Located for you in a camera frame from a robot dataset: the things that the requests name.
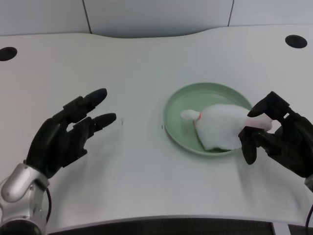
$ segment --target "robotic hand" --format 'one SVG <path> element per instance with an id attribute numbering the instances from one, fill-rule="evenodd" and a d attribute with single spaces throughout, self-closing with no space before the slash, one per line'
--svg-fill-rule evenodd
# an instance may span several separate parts
<path id="1" fill-rule="evenodd" d="M 23 164 L 0 184 L 2 219 L 0 235 L 44 235 L 47 217 L 42 211 L 44 192 L 50 179 L 61 167 L 66 167 L 87 154 L 84 145 L 97 131 L 116 120 L 115 114 L 94 119 L 86 117 L 107 96 L 99 89 L 74 99 L 63 110 L 46 120 L 37 132 Z M 67 131 L 71 123 L 73 129 Z"/>
<path id="2" fill-rule="evenodd" d="M 253 164 L 256 148 L 262 147 L 269 157 L 306 178 L 304 183 L 313 192 L 313 125 L 291 110 L 289 104 L 274 92 L 258 102 L 248 116 L 261 114 L 278 120 L 281 127 L 275 134 L 270 134 L 263 129 L 246 126 L 239 134 L 246 162 Z"/>

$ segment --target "white towel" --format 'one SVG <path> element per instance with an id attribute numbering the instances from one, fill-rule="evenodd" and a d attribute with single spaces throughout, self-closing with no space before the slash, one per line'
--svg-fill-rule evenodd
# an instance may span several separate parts
<path id="1" fill-rule="evenodd" d="M 201 112 L 184 110 L 180 116 L 193 120 L 199 139 L 204 148 L 233 150 L 241 147 L 238 137 L 245 126 L 257 127 L 269 131 L 272 119 L 263 114 L 248 117 L 249 110 L 237 105 L 216 104 L 206 107 Z"/>

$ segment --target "light green dish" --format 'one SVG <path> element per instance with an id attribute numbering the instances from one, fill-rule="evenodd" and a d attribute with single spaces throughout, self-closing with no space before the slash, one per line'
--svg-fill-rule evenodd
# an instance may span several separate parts
<path id="1" fill-rule="evenodd" d="M 180 113 L 185 109 L 202 111 L 214 104 L 235 104 L 251 109 L 249 101 L 239 92 L 216 83 L 196 83 L 181 88 L 167 101 L 164 109 L 164 126 L 172 139 L 183 148 L 207 156 L 220 156 L 232 151 L 213 149 L 206 151 L 201 144 L 192 121 L 183 120 Z"/>

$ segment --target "table surface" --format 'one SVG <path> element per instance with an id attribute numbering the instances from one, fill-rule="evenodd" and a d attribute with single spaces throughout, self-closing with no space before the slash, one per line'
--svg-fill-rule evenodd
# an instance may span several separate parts
<path id="1" fill-rule="evenodd" d="M 288 35 L 307 39 L 303 49 Z M 167 136 L 166 100 L 197 82 L 230 86 L 255 104 L 270 91 L 313 121 L 313 25 L 225 27 L 148 39 L 90 34 L 0 37 L 17 56 L 0 62 L 0 179 L 26 158 L 41 124 L 72 99 L 107 88 L 91 117 L 117 121 L 86 144 L 89 153 L 51 179 L 48 231 L 148 217 L 214 217 L 304 224 L 313 196 L 304 179 L 260 149 L 189 153 Z"/>

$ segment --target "black cable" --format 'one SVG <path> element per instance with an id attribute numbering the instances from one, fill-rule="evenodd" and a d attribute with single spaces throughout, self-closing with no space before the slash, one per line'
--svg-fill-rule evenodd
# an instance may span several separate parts
<path id="1" fill-rule="evenodd" d="M 311 210 L 308 214 L 307 221 L 305 222 L 305 234 L 306 235 L 309 235 L 309 222 L 310 222 L 312 212 L 313 212 L 313 205 L 312 205 Z"/>
<path id="2" fill-rule="evenodd" d="M 46 192 L 47 192 L 48 202 L 49 202 L 49 209 L 48 209 L 48 214 L 47 214 L 47 222 L 48 222 L 48 220 L 49 220 L 49 218 L 50 218 L 50 214 L 51 214 L 51 205 L 52 205 L 52 201 L 51 201 L 50 191 L 49 191 L 48 188 L 46 189 Z"/>

